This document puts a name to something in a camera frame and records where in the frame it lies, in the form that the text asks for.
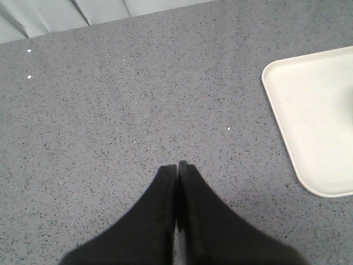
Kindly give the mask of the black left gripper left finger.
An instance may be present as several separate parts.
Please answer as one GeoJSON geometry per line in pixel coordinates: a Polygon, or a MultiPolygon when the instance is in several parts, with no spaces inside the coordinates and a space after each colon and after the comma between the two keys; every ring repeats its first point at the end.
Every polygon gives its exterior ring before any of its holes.
{"type": "Polygon", "coordinates": [[[112,227],[69,252],[61,264],[172,264],[176,165],[158,169],[136,204],[112,227]]]}

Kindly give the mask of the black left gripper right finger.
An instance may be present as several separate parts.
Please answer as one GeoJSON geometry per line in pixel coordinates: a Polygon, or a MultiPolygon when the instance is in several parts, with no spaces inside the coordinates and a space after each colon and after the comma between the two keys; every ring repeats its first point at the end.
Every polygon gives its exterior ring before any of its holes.
{"type": "Polygon", "coordinates": [[[194,165],[178,169],[178,229],[187,264],[305,264],[294,248],[259,231],[232,211],[194,165]]]}

